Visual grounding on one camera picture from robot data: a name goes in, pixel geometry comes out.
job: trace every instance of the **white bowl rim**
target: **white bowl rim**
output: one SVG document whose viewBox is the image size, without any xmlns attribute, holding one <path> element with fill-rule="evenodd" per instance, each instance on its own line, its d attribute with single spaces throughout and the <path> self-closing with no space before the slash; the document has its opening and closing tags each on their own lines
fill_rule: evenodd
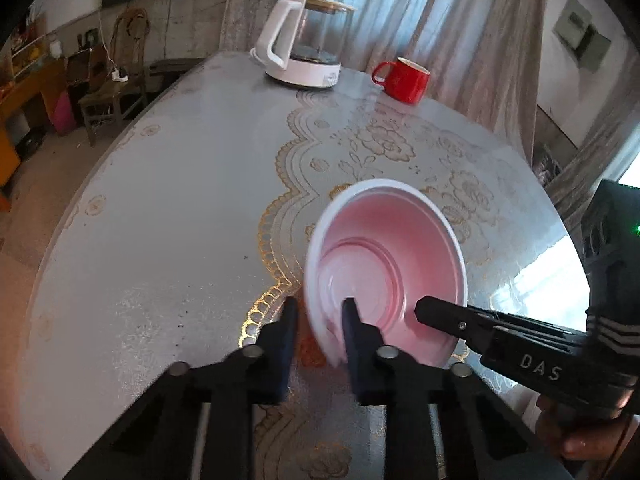
<svg viewBox="0 0 640 480">
<path fill-rule="evenodd" d="M 349 203 L 351 200 L 353 200 L 363 192 L 369 191 L 371 189 L 395 189 L 407 193 L 408 195 L 417 198 L 420 202 L 427 206 L 427 208 L 430 209 L 431 212 L 435 214 L 437 220 L 440 221 L 440 224 L 449 234 L 450 248 L 453 249 L 453 253 L 457 256 L 457 259 L 453 258 L 452 263 L 454 266 L 458 264 L 459 267 L 457 270 L 462 275 L 462 294 L 460 295 L 462 296 L 461 304 L 462 306 L 466 306 L 468 291 L 466 282 L 465 260 L 462 256 L 462 249 L 460 248 L 458 239 L 453 232 L 453 228 L 449 224 L 449 221 L 447 221 L 446 217 L 443 215 L 442 211 L 440 211 L 440 209 L 424 193 L 421 193 L 420 191 L 415 189 L 415 187 L 409 186 L 408 184 L 405 184 L 404 182 L 400 182 L 398 180 L 392 180 L 390 178 L 372 178 L 369 180 L 357 182 L 356 184 L 349 186 L 338 196 L 336 196 L 320 215 L 320 218 L 316 223 L 316 227 L 314 228 L 314 231 L 311 235 L 311 240 L 309 240 L 305 259 L 303 288 L 305 304 L 307 306 L 306 314 L 311 324 L 311 329 L 316 335 L 316 339 L 318 339 L 318 333 L 324 330 L 324 323 L 322 322 L 323 320 L 320 310 L 309 308 L 309 305 L 312 301 L 315 301 L 315 298 L 319 297 L 318 282 L 317 280 L 307 280 L 306 276 L 318 275 L 318 266 L 320 263 L 322 244 L 324 243 L 326 233 L 329 230 L 330 225 L 334 222 L 335 217 L 342 210 L 342 208 L 347 205 L 347 203 Z M 318 344 L 320 345 L 320 348 L 322 349 L 322 352 L 324 353 L 327 360 L 333 366 L 339 365 L 342 361 L 340 351 L 338 349 L 335 349 L 334 351 L 334 349 L 331 348 L 324 348 L 322 343 L 323 342 L 318 341 Z"/>
</svg>

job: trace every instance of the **pink bowl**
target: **pink bowl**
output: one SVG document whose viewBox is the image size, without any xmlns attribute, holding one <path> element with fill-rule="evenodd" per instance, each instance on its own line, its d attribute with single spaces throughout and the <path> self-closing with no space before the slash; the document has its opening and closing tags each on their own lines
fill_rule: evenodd
<svg viewBox="0 0 640 480">
<path fill-rule="evenodd" d="M 424 326 L 415 302 L 435 296 L 466 305 L 465 264 L 440 210 L 407 184 L 359 182 L 324 210 L 306 254 L 305 303 L 327 360 L 346 361 L 342 302 L 354 297 L 363 322 L 418 362 L 444 366 L 458 339 Z"/>
</svg>

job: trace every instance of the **shelf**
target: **shelf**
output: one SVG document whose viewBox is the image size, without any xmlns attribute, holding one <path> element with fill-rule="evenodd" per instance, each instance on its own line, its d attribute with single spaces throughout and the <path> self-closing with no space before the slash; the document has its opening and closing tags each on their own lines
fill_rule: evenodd
<svg viewBox="0 0 640 480">
<path fill-rule="evenodd" d="M 37 62 L 39 62 L 39 60 L 42 58 L 42 56 L 40 56 L 38 59 L 34 59 L 33 61 L 31 61 L 27 66 L 21 68 L 20 70 L 18 70 L 18 72 L 16 72 L 14 74 L 14 80 L 15 78 L 17 78 L 22 72 L 24 72 L 25 70 L 30 69 L 34 64 L 36 64 Z"/>
<path fill-rule="evenodd" d="M 20 54 L 23 50 L 29 48 L 32 44 L 36 43 L 37 41 L 40 41 L 45 36 L 46 36 L 46 34 L 43 34 L 42 36 L 36 38 L 35 40 L 31 40 L 29 43 L 27 43 L 26 45 L 20 47 L 18 50 L 16 50 L 14 54 L 11 54 L 11 57 L 14 58 L 18 54 Z"/>
</svg>

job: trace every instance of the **wooden chair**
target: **wooden chair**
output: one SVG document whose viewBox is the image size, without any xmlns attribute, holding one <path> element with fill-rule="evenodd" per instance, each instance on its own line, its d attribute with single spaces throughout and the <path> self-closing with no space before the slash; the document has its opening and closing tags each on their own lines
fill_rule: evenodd
<svg viewBox="0 0 640 480">
<path fill-rule="evenodd" d="M 89 137 L 89 144 L 95 145 L 95 132 L 92 123 L 105 118 L 114 118 L 122 129 L 122 121 L 134 108 L 142 102 L 146 107 L 145 89 L 145 38 L 149 32 L 149 20 L 145 9 L 125 10 L 113 26 L 110 56 L 117 68 L 124 68 L 129 76 L 128 81 L 114 81 L 108 75 L 100 88 L 82 97 L 78 102 L 82 110 L 84 126 Z M 125 95 L 140 94 L 140 97 L 127 108 L 124 113 L 120 109 L 120 99 Z M 98 113 L 99 109 L 111 107 L 111 112 Z"/>
</svg>

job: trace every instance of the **human hand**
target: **human hand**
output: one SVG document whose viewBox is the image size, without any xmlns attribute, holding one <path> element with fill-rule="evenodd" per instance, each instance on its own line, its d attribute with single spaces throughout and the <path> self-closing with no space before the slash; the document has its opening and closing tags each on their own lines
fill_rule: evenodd
<svg viewBox="0 0 640 480">
<path fill-rule="evenodd" d="M 627 420 L 620 416 L 615 420 L 594 422 L 565 431 L 558 425 L 558 404 L 555 401 L 540 396 L 536 405 L 542 411 L 536 423 L 536 434 L 557 458 L 596 462 L 608 460 L 626 428 Z M 628 433 L 620 451 L 633 435 L 632 431 Z"/>
</svg>

